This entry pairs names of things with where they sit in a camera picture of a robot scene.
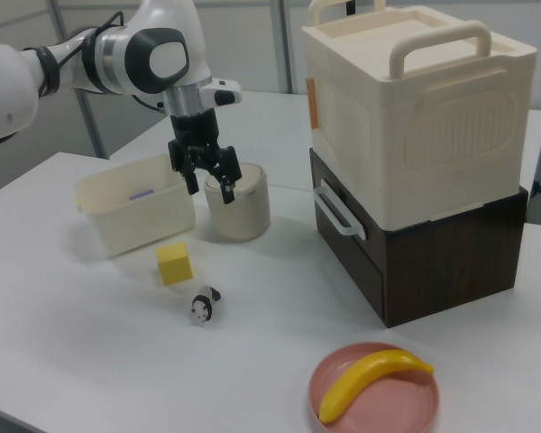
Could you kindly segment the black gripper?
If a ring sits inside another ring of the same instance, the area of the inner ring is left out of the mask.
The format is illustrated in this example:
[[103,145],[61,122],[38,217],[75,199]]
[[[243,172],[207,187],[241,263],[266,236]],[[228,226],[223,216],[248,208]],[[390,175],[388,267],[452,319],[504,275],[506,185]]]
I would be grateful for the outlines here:
[[224,204],[234,201],[234,187],[242,177],[233,146],[219,148],[214,111],[170,117],[174,139],[168,143],[170,163],[181,172],[189,195],[199,191],[195,169],[207,171],[218,182]]

